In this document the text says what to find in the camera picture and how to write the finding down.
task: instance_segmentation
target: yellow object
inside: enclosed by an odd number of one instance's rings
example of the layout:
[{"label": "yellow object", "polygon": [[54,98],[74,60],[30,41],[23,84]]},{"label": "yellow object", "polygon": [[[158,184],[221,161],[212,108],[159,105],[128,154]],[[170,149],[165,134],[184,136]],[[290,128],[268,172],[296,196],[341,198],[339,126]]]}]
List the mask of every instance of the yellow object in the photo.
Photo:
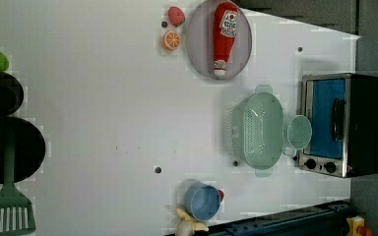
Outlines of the yellow object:
[{"label": "yellow object", "polygon": [[347,218],[346,221],[349,225],[349,233],[347,236],[361,236],[361,234],[357,233],[357,228],[364,226],[364,218],[356,216],[353,218]]},{"label": "yellow object", "polygon": [[174,50],[180,45],[180,36],[177,32],[169,30],[163,37],[162,46],[168,50]]},{"label": "yellow object", "polygon": [[177,208],[177,215],[182,218],[179,225],[176,228],[176,236],[192,236],[195,234],[195,231],[209,231],[207,224],[196,220],[192,215],[188,214],[184,209]]}]

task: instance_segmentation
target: red ketchup bottle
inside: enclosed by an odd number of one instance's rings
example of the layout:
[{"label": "red ketchup bottle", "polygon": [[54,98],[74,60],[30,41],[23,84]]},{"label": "red ketchup bottle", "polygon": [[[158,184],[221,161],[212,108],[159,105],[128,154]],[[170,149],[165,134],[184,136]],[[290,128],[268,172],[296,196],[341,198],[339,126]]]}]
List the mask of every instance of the red ketchup bottle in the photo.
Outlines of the red ketchup bottle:
[{"label": "red ketchup bottle", "polygon": [[217,6],[214,19],[214,74],[225,76],[226,63],[231,54],[237,30],[238,8],[231,2]]}]

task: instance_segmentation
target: toaster oven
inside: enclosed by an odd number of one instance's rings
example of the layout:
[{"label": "toaster oven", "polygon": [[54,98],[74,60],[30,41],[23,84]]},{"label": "toaster oven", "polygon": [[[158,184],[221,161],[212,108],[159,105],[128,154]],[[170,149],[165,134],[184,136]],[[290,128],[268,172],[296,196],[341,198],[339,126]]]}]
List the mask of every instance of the toaster oven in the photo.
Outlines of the toaster oven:
[{"label": "toaster oven", "polygon": [[378,173],[378,78],[336,74],[303,78],[301,114],[312,125],[299,168],[337,177]]}]

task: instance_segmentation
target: green spatula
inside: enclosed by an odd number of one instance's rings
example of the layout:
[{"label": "green spatula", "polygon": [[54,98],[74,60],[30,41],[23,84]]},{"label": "green spatula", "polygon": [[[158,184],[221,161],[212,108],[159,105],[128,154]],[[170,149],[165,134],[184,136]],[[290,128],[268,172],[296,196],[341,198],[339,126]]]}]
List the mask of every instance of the green spatula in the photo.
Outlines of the green spatula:
[{"label": "green spatula", "polygon": [[32,202],[14,185],[15,141],[14,131],[9,127],[4,186],[0,190],[0,236],[26,235],[35,231]]}]

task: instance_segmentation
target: blue cup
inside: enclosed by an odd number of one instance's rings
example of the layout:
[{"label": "blue cup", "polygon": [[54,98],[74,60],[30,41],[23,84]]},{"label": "blue cup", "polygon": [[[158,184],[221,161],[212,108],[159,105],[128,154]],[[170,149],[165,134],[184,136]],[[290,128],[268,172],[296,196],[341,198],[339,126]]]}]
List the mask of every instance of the blue cup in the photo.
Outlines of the blue cup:
[{"label": "blue cup", "polygon": [[186,191],[186,210],[200,221],[214,217],[220,208],[220,202],[220,192],[201,182],[196,182]]}]

